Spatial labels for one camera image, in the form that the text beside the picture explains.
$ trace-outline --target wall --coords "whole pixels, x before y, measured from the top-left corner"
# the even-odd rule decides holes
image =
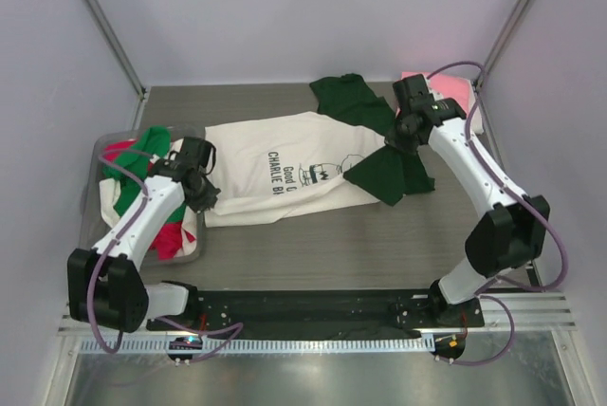
[[[310,82],[350,71],[386,80],[482,61],[515,2],[100,1],[148,85]]]
[[[0,12],[0,392],[27,406],[47,381],[93,143],[130,126],[137,98],[82,0]]]
[[[564,286],[605,388],[607,378],[607,4],[537,0],[487,84],[509,173],[544,194],[570,251]],[[554,278],[553,243],[542,263]]]

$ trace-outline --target red garment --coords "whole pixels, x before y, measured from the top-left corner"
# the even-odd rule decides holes
[[[135,142],[137,142],[136,138],[113,143],[105,147],[104,151],[129,148]],[[108,153],[105,157],[110,161],[114,161],[114,159],[116,159],[120,153],[121,152]],[[158,259],[160,261],[173,259],[177,252],[181,249],[183,244],[183,238],[181,237],[181,224],[181,221],[178,223],[166,223],[164,226],[162,226],[162,228],[160,228],[160,231],[158,231],[152,245],[150,245],[150,249],[155,249],[158,253]],[[185,232],[190,243],[196,239],[189,232]]]

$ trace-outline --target plastic bin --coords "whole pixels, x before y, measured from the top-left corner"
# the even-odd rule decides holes
[[[204,129],[196,129],[193,126],[167,126],[167,129],[171,133],[171,141],[184,138],[186,136],[204,138]],[[84,191],[84,208],[83,208],[83,225],[80,231],[80,248],[91,249],[95,243],[104,237],[110,231],[109,226],[101,219],[101,202],[99,197],[99,182],[105,179],[102,169],[103,164],[98,160],[98,156],[101,154],[103,149],[108,145],[116,142],[128,140],[130,138],[139,138],[141,134],[145,132],[145,129],[139,129],[136,131],[125,131],[123,133],[108,134],[101,137],[95,142],[93,148],[93,158],[91,159],[90,173],[88,176],[88,183],[86,190]],[[196,249],[192,254],[182,257],[175,257],[173,259],[160,261],[157,257],[155,250],[149,250],[145,254],[143,267],[159,266],[159,265],[170,265],[170,264],[181,264],[191,262],[200,255],[202,247],[202,236],[204,230],[204,218],[202,214],[198,215],[197,220],[197,244]]]

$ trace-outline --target dark green fabric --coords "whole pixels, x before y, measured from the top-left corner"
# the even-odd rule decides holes
[[[395,123],[395,113],[384,98],[378,98],[358,74],[325,77],[310,84],[319,100],[319,114],[352,126],[365,126],[385,136]],[[380,148],[343,177],[388,205],[404,194],[434,191],[418,155],[407,155],[389,146]]]
[[[171,133],[164,126],[152,126],[130,148],[164,157],[169,153],[169,148],[171,148]],[[145,180],[145,177],[148,175],[148,157],[135,153],[122,153],[114,160],[114,163],[135,174],[141,180]],[[139,185],[122,172],[111,167],[105,166],[103,173],[106,177],[114,178],[120,182],[120,197],[116,205],[114,205],[114,210],[117,214],[123,216],[138,196],[140,191]],[[183,204],[169,216],[167,223],[183,221],[185,211],[186,206]]]

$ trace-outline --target pink cloth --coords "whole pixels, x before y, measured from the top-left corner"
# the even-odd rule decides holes
[[[403,72],[402,79],[405,77],[414,76],[415,74],[423,74],[428,76],[429,72]],[[441,93],[445,98],[454,98],[457,103],[469,113],[474,104],[474,93],[469,80],[460,77],[446,76],[437,74],[432,77],[432,90]]]

